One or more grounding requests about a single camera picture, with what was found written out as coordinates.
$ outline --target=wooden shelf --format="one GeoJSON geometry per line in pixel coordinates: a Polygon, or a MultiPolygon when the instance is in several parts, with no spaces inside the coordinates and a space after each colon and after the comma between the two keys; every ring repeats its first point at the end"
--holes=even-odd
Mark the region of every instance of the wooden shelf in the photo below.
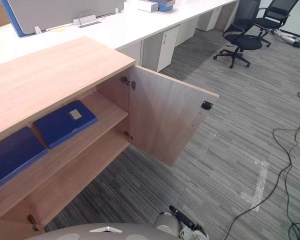
{"type": "Polygon", "coordinates": [[[129,144],[112,129],[27,196],[38,223],[48,224],[129,144]]]}
{"type": "Polygon", "coordinates": [[[45,156],[2,185],[0,218],[128,116],[126,111],[97,91],[81,101],[97,116],[98,122],[49,149],[45,156]]]}

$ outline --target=gray partition panel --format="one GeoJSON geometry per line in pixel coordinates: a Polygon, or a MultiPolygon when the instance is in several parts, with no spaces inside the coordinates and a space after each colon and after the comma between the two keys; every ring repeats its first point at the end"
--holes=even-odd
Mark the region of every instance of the gray partition panel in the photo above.
{"type": "Polygon", "coordinates": [[[124,9],[124,0],[8,0],[25,34],[35,32],[35,26],[46,30],[69,24],[80,16],[113,14],[124,9]]]}

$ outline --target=blue folder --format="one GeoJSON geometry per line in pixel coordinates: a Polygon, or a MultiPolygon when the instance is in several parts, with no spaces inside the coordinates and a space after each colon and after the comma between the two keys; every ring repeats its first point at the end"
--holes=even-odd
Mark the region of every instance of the blue folder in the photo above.
{"type": "Polygon", "coordinates": [[[95,122],[97,117],[77,100],[38,119],[34,125],[49,148],[54,148],[95,122]]]}
{"type": "Polygon", "coordinates": [[[29,127],[0,141],[0,186],[47,152],[29,127]]]}

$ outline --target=office chair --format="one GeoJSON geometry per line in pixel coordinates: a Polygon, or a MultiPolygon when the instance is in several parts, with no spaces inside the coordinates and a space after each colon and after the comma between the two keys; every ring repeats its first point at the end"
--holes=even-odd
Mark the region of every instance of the office chair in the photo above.
{"type": "Polygon", "coordinates": [[[229,56],[232,58],[231,69],[234,67],[236,58],[247,63],[247,68],[250,66],[250,62],[242,57],[243,51],[260,49],[262,47],[261,39],[268,33],[266,28],[255,23],[260,1],[261,0],[240,0],[232,24],[222,34],[227,41],[236,45],[237,48],[235,51],[223,49],[220,51],[220,54],[213,56],[214,60],[216,60],[217,57],[229,56]],[[258,36],[246,34],[253,25],[260,28],[258,36]]]}
{"type": "MultiPolygon", "coordinates": [[[[259,8],[259,10],[265,11],[263,17],[255,19],[255,23],[266,29],[271,29],[273,33],[274,29],[279,29],[286,24],[289,13],[298,1],[299,0],[273,0],[268,7],[259,8]]],[[[271,42],[263,38],[261,40],[267,43],[267,47],[270,47],[271,42]]]]}

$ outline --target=open cabinet door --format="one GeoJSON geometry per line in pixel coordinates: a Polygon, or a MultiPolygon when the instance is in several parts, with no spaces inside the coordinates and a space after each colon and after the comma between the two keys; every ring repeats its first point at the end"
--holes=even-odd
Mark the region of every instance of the open cabinet door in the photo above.
{"type": "Polygon", "coordinates": [[[131,143],[172,165],[219,95],[141,66],[130,68],[129,81],[131,143]]]}

